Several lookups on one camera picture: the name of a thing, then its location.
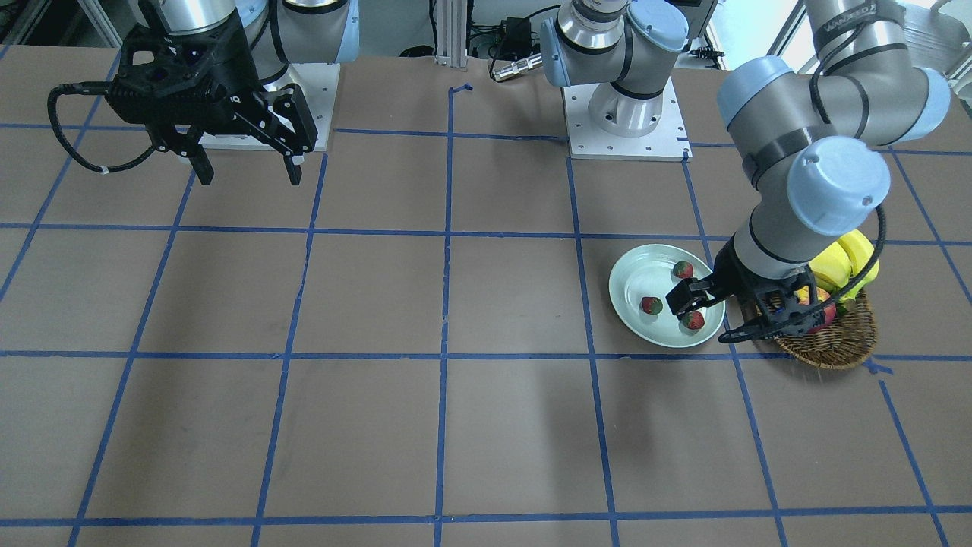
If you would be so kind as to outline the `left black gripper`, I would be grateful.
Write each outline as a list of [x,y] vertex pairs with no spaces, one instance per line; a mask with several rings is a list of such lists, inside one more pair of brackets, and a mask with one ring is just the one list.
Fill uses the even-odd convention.
[[826,307],[817,302],[802,307],[795,292],[809,285],[815,300],[816,281],[805,265],[785,271],[782,278],[761,277],[750,270],[736,250],[735,239],[716,255],[714,273],[706,278],[681,278],[666,295],[671,314],[678,319],[702,308],[711,308],[731,296],[746,312],[742,326],[727,331],[721,339],[770,339],[777,335],[804,336]]

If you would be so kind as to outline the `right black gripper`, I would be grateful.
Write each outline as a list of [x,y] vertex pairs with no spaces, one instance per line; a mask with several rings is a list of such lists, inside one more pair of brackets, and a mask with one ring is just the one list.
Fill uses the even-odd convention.
[[212,184],[214,167],[204,147],[176,134],[177,125],[256,138],[284,155],[292,186],[301,184],[302,154],[318,136],[299,87],[263,89],[240,20],[180,36],[159,25],[135,25],[106,98],[122,121],[145,125],[157,144],[188,156],[202,186]]

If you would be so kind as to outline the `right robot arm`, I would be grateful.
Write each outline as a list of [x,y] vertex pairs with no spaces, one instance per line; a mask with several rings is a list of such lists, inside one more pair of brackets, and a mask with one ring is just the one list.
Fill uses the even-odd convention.
[[342,65],[360,52],[355,1],[133,1],[106,99],[176,153],[197,180],[214,169],[205,136],[250,138],[276,151],[289,182],[320,140],[320,114],[299,65]]

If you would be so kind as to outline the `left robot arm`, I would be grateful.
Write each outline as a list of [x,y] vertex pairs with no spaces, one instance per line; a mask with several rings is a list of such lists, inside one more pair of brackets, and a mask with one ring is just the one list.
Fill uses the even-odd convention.
[[[824,321],[799,303],[815,287],[813,258],[882,214],[888,165],[875,147],[923,138],[943,122],[950,87],[916,67],[895,1],[806,1],[819,67],[808,80],[763,56],[733,70],[716,93],[725,128],[761,200],[701,280],[681,280],[667,309],[684,318],[728,298],[759,314],[722,343],[800,336]],[[665,97],[690,41],[683,13],[665,1],[568,1],[539,29],[546,79],[581,100],[581,128],[608,144],[643,144],[673,120]]]

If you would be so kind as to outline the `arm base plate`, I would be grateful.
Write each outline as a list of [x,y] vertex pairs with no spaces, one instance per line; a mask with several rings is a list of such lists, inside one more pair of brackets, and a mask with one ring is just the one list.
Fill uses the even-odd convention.
[[[338,90],[341,65],[325,63],[305,63],[290,65],[287,72],[277,80],[264,85],[266,91],[278,91],[287,84],[298,84],[318,129],[315,151],[326,151],[329,142],[331,121]],[[204,134],[201,145],[208,150],[233,151],[271,151],[271,146],[246,135]]]
[[563,87],[570,156],[586,160],[663,160],[693,157],[676,90],[635,100],[611,84]]

